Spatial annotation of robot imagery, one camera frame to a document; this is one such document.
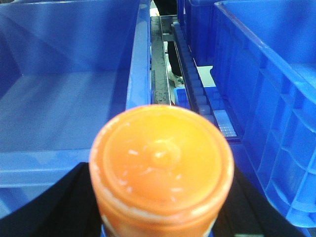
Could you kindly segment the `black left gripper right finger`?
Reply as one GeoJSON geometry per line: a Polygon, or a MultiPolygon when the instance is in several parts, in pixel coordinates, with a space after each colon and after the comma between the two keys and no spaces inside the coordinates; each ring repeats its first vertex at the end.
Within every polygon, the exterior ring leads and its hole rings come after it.
{"type": "Polygon", "coordinates": [[[302,237],[236,167],[233,184],[213,227],[215,237],[302,237]]]}

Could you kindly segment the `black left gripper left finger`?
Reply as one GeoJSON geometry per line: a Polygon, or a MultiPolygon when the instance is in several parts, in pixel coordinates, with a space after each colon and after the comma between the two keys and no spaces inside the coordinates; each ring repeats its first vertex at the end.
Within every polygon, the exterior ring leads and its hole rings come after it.
{"type": "Polygon", "coordinates": [[[2,237],[99,237],[102,220],[88,163],[0,220],[2,237]]]}

